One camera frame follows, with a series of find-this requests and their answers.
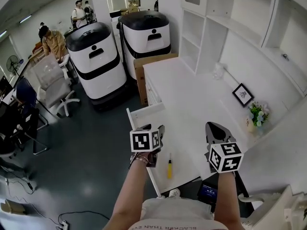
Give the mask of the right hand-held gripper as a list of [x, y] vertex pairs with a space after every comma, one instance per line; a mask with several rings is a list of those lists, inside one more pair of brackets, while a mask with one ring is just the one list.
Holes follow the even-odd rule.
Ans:
[[239, 143], [226, 127], [215, 123], [206, 123], [206, 148], [204, 154], [210, 173], [235, 172], [240, 168], [244, 153]]

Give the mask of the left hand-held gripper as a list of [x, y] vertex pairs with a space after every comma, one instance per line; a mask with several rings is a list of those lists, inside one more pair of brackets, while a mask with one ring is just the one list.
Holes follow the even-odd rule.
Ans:
[[152, 125], [146, 124], [130, 132], [130, 146], [132, 156], [130, 165], [135, 160], [141, 160], [146, 167], [154, 168], [157, 163], [157, 154], [163, 147], [162, 139], [165, 134], [165, 126], [160, 125], [158, 129], [151, 130]]

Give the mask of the yellow black screwdriver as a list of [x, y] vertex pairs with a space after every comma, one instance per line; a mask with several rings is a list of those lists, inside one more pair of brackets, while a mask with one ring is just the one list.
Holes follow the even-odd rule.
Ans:
[[169, 154], [169, 159], [168, 159], [168, 164], [167, 164], [167, 178], [171, 179], [172, 178], [172, 158], [171, 158], [171, 153]]

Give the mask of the person's right forearm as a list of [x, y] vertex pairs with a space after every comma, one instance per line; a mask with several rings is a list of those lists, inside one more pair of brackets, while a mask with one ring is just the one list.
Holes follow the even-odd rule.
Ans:
[[224, 224], [228, 230], [244, 230], [232, 172], [219, 174], [214, 220]]

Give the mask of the person's left forearm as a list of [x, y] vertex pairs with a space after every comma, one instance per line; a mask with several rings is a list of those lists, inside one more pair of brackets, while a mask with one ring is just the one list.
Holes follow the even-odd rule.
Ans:
[[118, 195], [111, 218], [102, 230], [128, 230], [140, 221], [146, 179], [145, 163], [135, 160]]

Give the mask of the flowers in white vase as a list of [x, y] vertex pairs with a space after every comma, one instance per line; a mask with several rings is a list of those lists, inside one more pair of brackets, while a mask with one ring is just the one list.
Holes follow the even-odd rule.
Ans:
[[270, 109], [265, 102], [252, 101], [248, 105], [246, 127], [249, 133], [261, 133], [270, 117]]

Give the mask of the white desk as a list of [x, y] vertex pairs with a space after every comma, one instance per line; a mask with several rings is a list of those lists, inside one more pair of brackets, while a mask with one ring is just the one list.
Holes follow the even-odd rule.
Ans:
[[161, 99], [171, 123], [181, 135], [200, 176], [211, 176], [204, 154], [205, 125], [212, 121], [230, 130], [245, 153], [240, 175], [248, 191], [271, 190], [291, 185], [292, 191], [307, 192], [306, 127], [302, 125], [303, 106], [299, 99], [287, 104], [271, 97], [266, 101], [273, 110], [268, 131], [260, 138], [248, 133], [246, 110], [224, 80], [211, 74], [193, 74], [179, 58], [144, 66], [145, 79]]

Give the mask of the brown cardboard box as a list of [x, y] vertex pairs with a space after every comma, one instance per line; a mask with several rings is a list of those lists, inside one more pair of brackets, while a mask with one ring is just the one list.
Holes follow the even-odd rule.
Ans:
[[153, 62], [162, 61], [162, 60], [166, 60], [169, 58], [176, 58], [176, 57], [178, 57], [178, 54], [169, 53], [165, 55], [157, 55], [157, 56], [139, 58], [133, 61], [136, 81], [137, 81], [142, 105], [148, 105], [147, 92], [146, 92], [146, 87], [145, 87], [146, 81], [145, 81], [145, 74], [144, 74], [143, 66], [146, 64], [153, 63]]

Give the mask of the white black delivery robot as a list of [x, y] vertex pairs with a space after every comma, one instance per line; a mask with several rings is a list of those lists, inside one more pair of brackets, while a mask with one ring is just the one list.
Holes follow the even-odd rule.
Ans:
[[85, 25], [66, 38], [73, 67], [96, 110], [106, 109], [128, 89], [127, 76], [111, 29], [104, 23]]
[[171, 52], [168, 18], [158, 11], [138, 11], [118, 18], [123, 61], [136, 79], [134, 60]]

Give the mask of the person's light trousers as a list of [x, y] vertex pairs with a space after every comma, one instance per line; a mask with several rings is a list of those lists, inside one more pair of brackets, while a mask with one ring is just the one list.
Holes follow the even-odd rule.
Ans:
[[142, 204], [141, 220], [213, 220], [211, 206], [181, 197], [151, 198]]

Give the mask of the white shelf unit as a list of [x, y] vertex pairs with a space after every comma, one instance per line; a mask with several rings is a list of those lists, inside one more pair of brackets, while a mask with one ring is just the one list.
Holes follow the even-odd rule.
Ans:
[[307, 0], [181, 0], [179, 55], [194, 74], [225, 64], [230, 81], [287, 104], [307, 96]]

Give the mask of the person's white shirt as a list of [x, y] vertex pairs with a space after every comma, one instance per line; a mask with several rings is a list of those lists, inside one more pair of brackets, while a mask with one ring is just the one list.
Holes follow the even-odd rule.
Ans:
[[133, 224], [128, 230], [228, 230], [215, 220], [208, 219], [144, 219]]

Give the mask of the black office chair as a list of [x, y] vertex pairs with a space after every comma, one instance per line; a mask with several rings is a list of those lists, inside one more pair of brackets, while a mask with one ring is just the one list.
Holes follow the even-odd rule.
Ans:
[[0, 155], [15, 152], [18, 141], [24, 138], [38, 143], [39, 110], [32, 108], [26, 115], [22, 115], [17, 108], [0, 102]]

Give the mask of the beige cardboard box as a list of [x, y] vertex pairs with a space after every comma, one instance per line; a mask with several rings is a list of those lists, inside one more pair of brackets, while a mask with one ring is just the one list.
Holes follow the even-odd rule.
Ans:
[[25, 213], [25, 208], [23, 204], [21, 203], [17, 203], [17, 202], [6, 199], [5, 206], [8, 209], [9, 213], [12, 213], [12, 214], [24, 214]]

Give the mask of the black picture frame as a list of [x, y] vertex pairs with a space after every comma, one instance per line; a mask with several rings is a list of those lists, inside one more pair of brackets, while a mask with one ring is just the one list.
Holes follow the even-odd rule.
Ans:
[[232, 94], [239, 101], [242, 107], [246, 107], [254, 99], [253, 94], [242, 83], [238, 85]]

